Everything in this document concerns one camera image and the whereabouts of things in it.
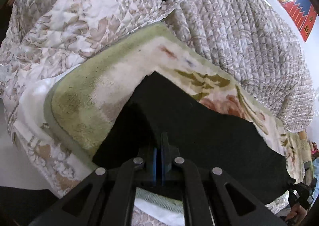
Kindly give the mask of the operator right hand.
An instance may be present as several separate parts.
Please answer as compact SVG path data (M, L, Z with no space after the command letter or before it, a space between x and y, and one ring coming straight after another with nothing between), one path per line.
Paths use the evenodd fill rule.
M290 213L285 218L285 221L294 221L295 223L301 222L307 216L307 210L299 203L296 203L290 210Z

